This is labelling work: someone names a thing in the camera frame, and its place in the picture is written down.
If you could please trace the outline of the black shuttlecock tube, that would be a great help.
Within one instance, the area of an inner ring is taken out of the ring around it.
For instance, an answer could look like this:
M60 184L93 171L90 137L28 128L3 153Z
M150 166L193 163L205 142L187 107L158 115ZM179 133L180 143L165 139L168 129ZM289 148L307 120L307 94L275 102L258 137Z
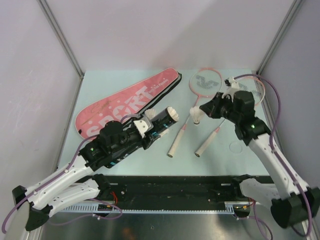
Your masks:
M110 136L110 159L104 165L110 169L136 150L147 150L156 140L161 138L169 128L179 121L177 111L166 107L154 117L148 117L148 109L143 117L133 120L131 125L121 132Z

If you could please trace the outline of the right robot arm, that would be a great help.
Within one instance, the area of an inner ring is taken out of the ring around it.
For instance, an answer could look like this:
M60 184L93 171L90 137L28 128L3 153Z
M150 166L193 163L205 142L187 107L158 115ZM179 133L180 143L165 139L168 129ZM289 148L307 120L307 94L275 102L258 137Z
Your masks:
M275 185L268 188L246 176L230 188L231 196L237 201L249 197L270 209L273 219L284 229L303 221L311 223L320 207L320 189L311 188L299 177L273 143L271 130L255 115L253 94L240 90L233 96L224 96L218 92L199 109L212 119L232 122L237 138L255 153Z

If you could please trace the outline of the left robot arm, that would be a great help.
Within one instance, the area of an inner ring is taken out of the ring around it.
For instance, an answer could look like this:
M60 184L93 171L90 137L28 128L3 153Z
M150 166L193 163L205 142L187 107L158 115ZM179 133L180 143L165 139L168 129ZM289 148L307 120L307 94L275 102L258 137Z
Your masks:
M76 150L71 162L38 184L12 190L15 209L27 204L24 229L33 231L44 225L53 215L83 200L105 200L111 188L103 174L95 172L114 167L136 150L147 150L167 133L177 120L166 111L149 118L133 118L130 124L109 121L84 147Z

